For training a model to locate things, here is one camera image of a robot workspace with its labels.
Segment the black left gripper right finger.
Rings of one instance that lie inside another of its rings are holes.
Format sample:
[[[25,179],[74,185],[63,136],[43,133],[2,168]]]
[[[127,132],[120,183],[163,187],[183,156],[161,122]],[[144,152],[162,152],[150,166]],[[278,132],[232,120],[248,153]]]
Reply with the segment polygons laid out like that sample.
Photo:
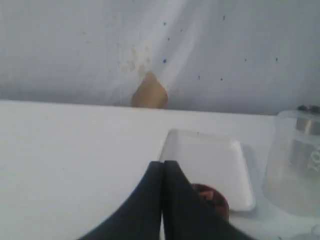
[[[164,162],[162,215],[167,240],[248,240],[250,236],[203,212],[199,195],[176,161]]]

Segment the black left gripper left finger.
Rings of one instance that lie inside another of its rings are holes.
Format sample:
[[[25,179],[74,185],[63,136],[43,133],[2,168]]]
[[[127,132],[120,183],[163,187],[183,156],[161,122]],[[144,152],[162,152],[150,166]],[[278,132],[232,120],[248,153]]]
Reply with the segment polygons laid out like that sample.
[[[150,162],[139,184],[124,203],[81,239],[159,240],[163,172],[163,163]]]

